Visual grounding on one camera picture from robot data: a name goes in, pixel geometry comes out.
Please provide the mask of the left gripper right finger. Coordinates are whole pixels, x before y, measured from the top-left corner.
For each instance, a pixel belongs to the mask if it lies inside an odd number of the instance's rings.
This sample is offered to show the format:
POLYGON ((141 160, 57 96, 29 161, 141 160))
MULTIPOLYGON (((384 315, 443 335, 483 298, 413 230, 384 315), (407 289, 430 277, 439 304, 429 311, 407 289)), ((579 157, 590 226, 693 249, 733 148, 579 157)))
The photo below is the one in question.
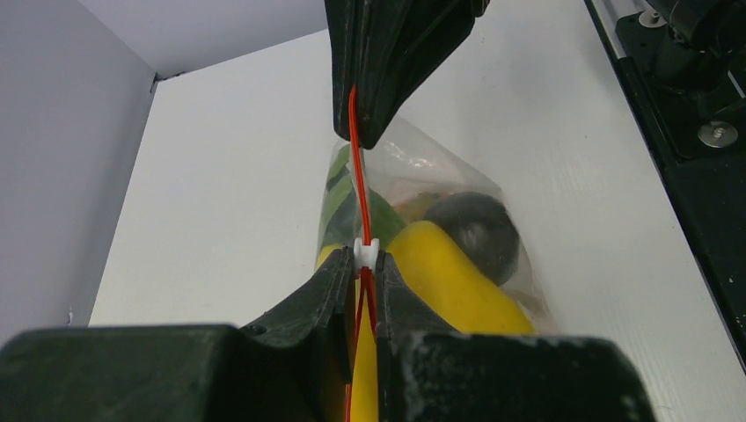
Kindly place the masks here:
POLYGON ((464 334, 404 282, 374 271, 378 414, 383 421, 652 421, 631 361, 611 341, 464 334))

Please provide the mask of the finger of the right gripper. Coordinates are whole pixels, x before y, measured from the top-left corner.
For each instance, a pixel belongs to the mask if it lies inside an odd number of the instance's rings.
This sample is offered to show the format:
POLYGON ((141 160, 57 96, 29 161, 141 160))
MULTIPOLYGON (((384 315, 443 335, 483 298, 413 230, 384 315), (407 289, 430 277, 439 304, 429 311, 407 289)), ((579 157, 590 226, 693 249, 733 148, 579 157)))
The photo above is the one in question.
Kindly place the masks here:
POLYGON ((325 0, 333 129, 349 140, 355 95, 359 143, 373 149, 402 104, 470 35, 482 0, 325 0))

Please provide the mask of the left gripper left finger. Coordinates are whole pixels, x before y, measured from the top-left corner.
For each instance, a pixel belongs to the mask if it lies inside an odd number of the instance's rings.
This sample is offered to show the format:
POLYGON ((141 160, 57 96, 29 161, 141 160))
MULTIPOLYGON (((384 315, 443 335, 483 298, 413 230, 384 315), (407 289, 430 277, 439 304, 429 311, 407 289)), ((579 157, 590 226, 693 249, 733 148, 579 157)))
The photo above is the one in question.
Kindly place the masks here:
POLYGON ((342 421, 352 252, 249 324, 28 331, 1 352, 4 421, 342 421))

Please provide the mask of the yellow toy banana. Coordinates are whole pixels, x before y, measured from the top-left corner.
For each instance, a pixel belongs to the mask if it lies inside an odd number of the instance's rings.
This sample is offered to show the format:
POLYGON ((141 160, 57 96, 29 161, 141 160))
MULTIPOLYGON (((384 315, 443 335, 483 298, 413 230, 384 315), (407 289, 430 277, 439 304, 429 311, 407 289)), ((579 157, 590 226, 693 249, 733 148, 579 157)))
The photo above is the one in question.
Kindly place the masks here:
MULTIPOLYGON (((466 333, 529 335, 523 309, 483 275, 445 231, 432 222, 406 226, 386 249, 406 285, 445 322, 466 333)), ((355 281, 356 356, 347 386, 346 421, 377 421, 377 349, 369 297, 355 281)))

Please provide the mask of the clear zip top bag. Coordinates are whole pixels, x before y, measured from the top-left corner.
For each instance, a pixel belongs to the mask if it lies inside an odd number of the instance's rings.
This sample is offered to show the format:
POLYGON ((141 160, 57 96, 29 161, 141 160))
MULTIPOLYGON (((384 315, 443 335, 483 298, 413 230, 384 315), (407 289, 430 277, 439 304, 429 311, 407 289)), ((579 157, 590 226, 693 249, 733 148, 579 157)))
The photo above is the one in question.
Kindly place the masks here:
MULTIPOLYGON (((423 219, 423 215, 436 201, 459 192, 479 192, 495 197, 503 203, 514 223, 505 205, 500 187, 407 120, 395 119, 378 146, 373 150, 366 150, 359 143, 354 94, 349 96, 348 117, 350 129, 348 145, 352 165, 350 174, 355 182, 355 193, 359 200, 362 236, 357 237, 350 245, 332 244, 321 250, 318 249, 319 260, 326 259, 332 251, 343 246, 361 246, 366 259, 371 259, 374 251, 387 252, 389 244, 383 248, 380 241, 371 235, 366 186, 368 181, 372 183, 372 189, 382 195, 401 215, 406 226, 414 222, 428 222, 423 219)), ((557 324, 547 308, 541 287, 535 281, 528 253, 518 229, 517 232, 520 246, 516 272, 504 285, 497 287, 523 309, 534 326, 533 334, 554 332, 557 324)), ((355 281, 360 282, 360 292, 369 297, 371 330, 377 349, 377 301, 374 271, 372 264, 363 266, 356 274, 355 281)), ((355 357, 355 316, 353 350, 355 357)))

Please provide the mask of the green toy vegetable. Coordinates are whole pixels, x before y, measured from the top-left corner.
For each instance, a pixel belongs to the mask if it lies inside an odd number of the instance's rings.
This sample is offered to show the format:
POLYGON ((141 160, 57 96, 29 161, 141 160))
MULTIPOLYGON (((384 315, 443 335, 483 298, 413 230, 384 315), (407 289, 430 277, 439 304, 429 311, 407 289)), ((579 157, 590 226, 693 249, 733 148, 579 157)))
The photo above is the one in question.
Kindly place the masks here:
MULTIPOLYGON (((350 174, 351 168, 350 146, 346 144, 336 152, 327 172, 318 227, 320 250, 332 244, 350 245, 362 236, 359 200, 350 174)), ((371 235, 385 248, 406 223, 394 207, 372 189, 370 181, 366 186, 371 235)))

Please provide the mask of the dark mangosteen toy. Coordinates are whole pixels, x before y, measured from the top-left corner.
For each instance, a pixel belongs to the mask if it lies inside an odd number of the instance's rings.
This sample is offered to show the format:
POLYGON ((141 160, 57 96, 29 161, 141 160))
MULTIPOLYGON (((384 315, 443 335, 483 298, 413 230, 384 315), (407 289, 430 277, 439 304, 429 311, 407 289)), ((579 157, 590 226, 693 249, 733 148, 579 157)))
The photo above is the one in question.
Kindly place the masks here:
POLYGON ((459 246, 496 286, 516 272, 520 238, 507 209, 495 197, 459 192, 436 201, 423 215, 459 246))

